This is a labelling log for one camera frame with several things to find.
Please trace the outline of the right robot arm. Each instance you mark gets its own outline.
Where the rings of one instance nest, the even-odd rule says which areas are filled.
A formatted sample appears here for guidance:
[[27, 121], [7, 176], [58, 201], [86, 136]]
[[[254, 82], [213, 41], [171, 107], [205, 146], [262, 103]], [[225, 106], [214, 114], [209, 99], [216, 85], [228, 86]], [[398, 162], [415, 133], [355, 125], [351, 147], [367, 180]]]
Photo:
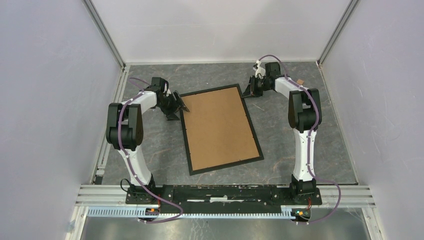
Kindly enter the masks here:
[[302, 204], [317, 188], [314, 171], [314, 144], [322, 122], [320, 93], [304, 87], [281, 73], [279, 62], [253, 65], [254, 75], [242, 93], [242, 98], [261, 97], [265, 91], [275, 91], [288, 99], [288, 123], [295, 137], [295, 165], [291, 176], [289, 199]]

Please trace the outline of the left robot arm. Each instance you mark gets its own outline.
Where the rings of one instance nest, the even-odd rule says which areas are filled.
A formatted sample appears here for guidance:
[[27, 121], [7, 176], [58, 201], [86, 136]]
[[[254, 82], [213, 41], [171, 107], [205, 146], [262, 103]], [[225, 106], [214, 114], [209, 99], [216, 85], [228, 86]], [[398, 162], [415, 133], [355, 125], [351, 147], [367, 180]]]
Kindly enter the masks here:
[[143, 114], [159, 108], [168, 121], [178, 121], [177, 112], [188, 112], [182, 97], [171, 91], [169, 82], [162, 77], [153, 77], [147, 88], [124, 102], [108, 105], [105, 137], [118, 150], [130, 174], [126, 192], [137, 195], [145, 204], [153, 203], [157, 190], [151, 171], [148, 169], [141, 144], [144, 139]]

